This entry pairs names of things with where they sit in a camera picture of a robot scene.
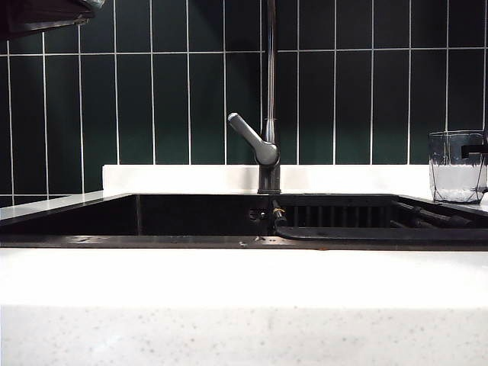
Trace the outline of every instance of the dark green tile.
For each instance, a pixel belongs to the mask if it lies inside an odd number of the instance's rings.
[[[409,46],[409,0],[374,0],[374,46]]]
[[[11,58],[12,136],[16,194],[46,192],[43,60]]]
[[[190,51],[223,49],[222,0],[188,0]]]
[[[10,207],[12,205],[12,197],[0,197],[0,207]]]
[[[266,2],[263,1],[263,47],[266,49],[267,44],[267,13]],[[276,23],[277,38],[279,50],[296,50],[297,49],[297,0],[279,0],[276,2]]]
[[[156,163],[188,164],[186,55],[154,56]]]
[[[227,55],[227,111],[239,113],[260,132],[259,55],[234,53]],[[227,162],[255,164],[254,152],[232,127],[227,127]]]
[[[337,1],[337,48],[371,47],[371,2]]]
[[[259,0],[227,0],[226,49],[259,50]]]
[[[334,55],[300,55],[300,164],[332,163]]]
[[[7,59],[0,58],[0,194],[11,193]]]
[[[300,48],[334,48],[334,0],[300,1]]]
[[[483,50],[449,51],[448,129],[483,128]]]
[[[445,129],[445,51],[412,51],[410,162],[427,164],[429,133]]]
[[[106,2],[96,18],[82,25],[80,37],[84,53],[114,52],[113,2]]]
[[[450,0],[449,46],[481,47],[484,43],[485,0]]]
[[[113,56],[82,57],[85,191],[102,189],[101,167],[117,164]]]
[[[297,164],[297,54],[279,53],[276,81],[276,118],[281,164]]]
[[[371,128],[371,52],[337,53],[335,162],[368,164]]]
[[[153,163],[149,55],[117,57],[121,164]]]
[[[186,2],[152,2],[152,19],[155,51],[186,51]]]
[[[78,27],[70,25],[46,32],[45,44],[46,53],[77,53]]]
[[[117,52],[149,52],[149,0],[117,0],[115,9]]]
[[[412,47],[445,47],[446,0],[412,1]]]
[[[10,41],[10,54],[42,53],[43,38],[41,33]]]
[[[49,192],[82,193],[77,56],[46,58]]]
[[[373,163],[406,164],[408,51],[376,52],[373,85]]]
[[[223,164],[223,56],[191,55],[191,163]]]
[[[47,196],[15,196],[15,206],[19,204],[31,204],[33,202],[45,201]]]

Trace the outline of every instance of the black sink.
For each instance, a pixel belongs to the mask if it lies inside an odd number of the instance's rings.
[[[228,243],[276,236],[287,246],[314,248],[373,243],[484,249],[488,215],[391,194],[132,194],[0,221],[0,245],[32,236],[56,242],[68,236],[147,242],[151,236],[152,243],[173,244],[197,243],[196,236],[205,237],[200,242],[226,237]]]

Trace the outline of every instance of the white grout line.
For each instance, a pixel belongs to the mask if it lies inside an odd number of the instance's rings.
[[[120,164],[120,135],[119,135],[119,86],[117,80],[117,14],[114,0],[114,76],[115,76],[115,130],[117,133],[117,165]]]
[[[409,106],[406,126],[406,163],[410,164],[410,143],[412,130],[412,0],[409,0]]]
[[[82,93],[82,42],[81,25],[78,25],[78,88],[79,88],[79,139],[82,164],[82,193],[85,193],[85,151],[83,149],[83,93]]]
[[[450,50],[485,50],[487,47],[449,47]],[[442,51],[446,50],[447,47],[385,47],[385,48],[338,48],[338,49],[315,49],[315,50],[279,50],[279,53],[296,53],[296,52],[353,52],[353,51]],[[190,53],[191,55],[219,55],[223,51],[153,51],[151,52],[98,52],[98,53],[82,53],[83,56],[114,56],[114,55],[186,55]],[[229,53],[265,53],[264,50],[252,51],[252,50],[235,50],[226,51]],[[26,57],[26,56],[78,56],[77,53],[11,53],[10,57]]]
[[[260,118],[259,118],[259,133],[262,132],[262,120],[263,115],[263,105],[262,105],[262,0],[259,0],[259,107],[260,107]]]
[[[374,0],[371,1],[371,105],[369,130],[369,163],[373,164],[373,117],[374,117]]]
[[[226,60],[226,0],[222,0],[223,12],[223,163],[227,165],[227,60]]]
[[[50,194],[50,197],[59,197],[59,196],[75,196],[79,193],[62,193],[62,194]],[[0,194],[0,197],[10,197],[11,194]],[[45,193],[39,194],[16,194],[15,197],[43,197],[47,196]]]
[[[488,1],[485,0],[485,24],[483,36],[483,129],[486,126],[486,14],[488,13]]]
[[[191,165],[191,105],[190,105],[190,6],[186,0],[186,82],[188,90],[188,164]]]
[[[11,175],[11,199],[12,206],[15,205],[15,184],[14,184],[14,137],[12,128],[12,90],[11,90],[11,67],[10,67],[10,41],[7,41],[7,77],[8,77],[8,127],[10,129],[10,175]]]
[[[332,164],[336,164],[336,98],[337,98],[337,0],[334,0],[334,114],[332,121]]]
[[[297,165],[300,164],[300,0],[297,0]]]
[[[449,0],[446,0],[447,4],[447,22],[445,28],[445,130],[449,130]]]
[[[151,46],[151,121],[152,121],[152,164],[156,164],[156,119],[154,111],[154,47],[153,47],[153,0],[149,0],[149,40]]]
[[[43,102],[44,102],[44,158],[46,160],[46,193],[49,199],[49,157],[47,153],[47,96],[46,96],[46,37],[43,32]]]

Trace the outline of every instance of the faucet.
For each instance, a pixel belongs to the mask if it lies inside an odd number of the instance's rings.
[[[263,123],[260,137],[237,113],[229,114],[229,125],[254,149],[259,164],[258,193],[279,194],[280,151],[276,126],[275,82],[276,58],[276,2],[268,0],[268,117]]]

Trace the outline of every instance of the white countertop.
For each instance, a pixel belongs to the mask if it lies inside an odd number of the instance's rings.
[[[0,249],[2,361],[486,365],[487,252]]]

